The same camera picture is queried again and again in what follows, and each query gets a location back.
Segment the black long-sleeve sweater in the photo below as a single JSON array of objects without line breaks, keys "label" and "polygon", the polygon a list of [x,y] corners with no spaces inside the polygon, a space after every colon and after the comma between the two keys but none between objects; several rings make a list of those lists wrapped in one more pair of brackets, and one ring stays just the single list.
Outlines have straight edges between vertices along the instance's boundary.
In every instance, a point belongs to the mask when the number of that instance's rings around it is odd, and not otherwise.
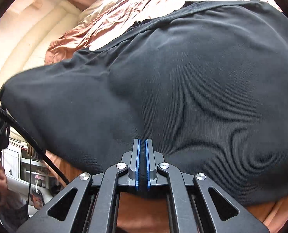
[{"label": "black long-sleeve sweater", "polygon": [[193,3],[21,72],[0,93],[43,149],[82,171],[150,138],[242,205],[288,196],[288,18],[268,3]]}]

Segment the smartphone with lit screen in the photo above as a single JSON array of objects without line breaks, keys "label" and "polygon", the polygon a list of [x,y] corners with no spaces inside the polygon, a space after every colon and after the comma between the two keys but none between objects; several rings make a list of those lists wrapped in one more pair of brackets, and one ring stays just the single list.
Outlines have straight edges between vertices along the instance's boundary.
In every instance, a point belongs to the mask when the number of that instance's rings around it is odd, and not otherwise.
[{"label": "smartphone with lit screen", "polygon": [[37,210],[42,209],[44,206],[44,198],[40,190],[31,191],[31,200],[33,202],[34,208]]}]

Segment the cream padded headboard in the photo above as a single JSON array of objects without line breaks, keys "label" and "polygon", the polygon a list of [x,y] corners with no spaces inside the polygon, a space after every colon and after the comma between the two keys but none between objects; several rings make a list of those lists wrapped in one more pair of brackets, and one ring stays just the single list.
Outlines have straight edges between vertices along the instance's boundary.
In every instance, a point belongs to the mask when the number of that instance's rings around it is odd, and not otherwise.
[{"label": "cream padded headboard", "polygon": [[0,88],[44,65],[50,43],[77,26],[80,13],[67,0],[15,0],[0,19]]}]

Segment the brown terry bed blanket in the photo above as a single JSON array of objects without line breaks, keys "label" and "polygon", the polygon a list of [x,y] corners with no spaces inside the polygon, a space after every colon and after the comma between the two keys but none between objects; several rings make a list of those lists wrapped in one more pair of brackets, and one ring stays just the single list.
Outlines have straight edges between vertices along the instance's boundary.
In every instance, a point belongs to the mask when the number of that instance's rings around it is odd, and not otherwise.
[{"label": "brown terry bed blanket", "polygon": [[[81,13],[76,27],[51,42],[45,63],[49,65],[70,58],[80,48],[96,50],[120,36],[135,22],[169,14],[186,1],[204,0],[98,0]],[[274,0],[260,1],[276,5]],[[166,202],[123,193],[118,231],[168,232]]]}]

